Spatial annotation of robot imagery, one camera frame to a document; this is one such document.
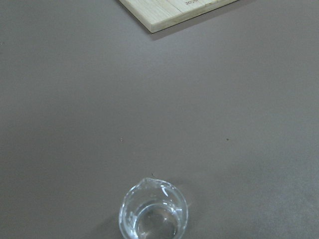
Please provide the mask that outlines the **clear glass pitcher cup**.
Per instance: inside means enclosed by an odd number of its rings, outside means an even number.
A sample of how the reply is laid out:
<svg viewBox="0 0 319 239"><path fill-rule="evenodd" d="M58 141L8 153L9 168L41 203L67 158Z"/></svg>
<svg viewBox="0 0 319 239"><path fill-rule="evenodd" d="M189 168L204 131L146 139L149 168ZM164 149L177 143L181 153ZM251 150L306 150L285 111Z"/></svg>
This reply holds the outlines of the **clear glass pitcher cup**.
<svg viewBox="0 0 319 239"><path fill-rule="evenodd" d="M143 178L124 196L118 223L125 239L181 239L188 223L188 205L173 184Z"/></svg>

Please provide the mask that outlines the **bamboo cutting board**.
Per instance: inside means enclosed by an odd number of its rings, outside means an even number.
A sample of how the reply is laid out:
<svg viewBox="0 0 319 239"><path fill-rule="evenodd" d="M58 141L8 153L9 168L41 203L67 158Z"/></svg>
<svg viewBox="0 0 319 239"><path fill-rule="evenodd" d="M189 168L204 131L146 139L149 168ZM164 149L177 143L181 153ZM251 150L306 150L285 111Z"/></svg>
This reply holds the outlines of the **bamboo cutting board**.
<svg viewBox="0 0 319 239"><path fill-rule="evenodd" d="M151 33L234 2L236 0L120 0Z"/></svg>

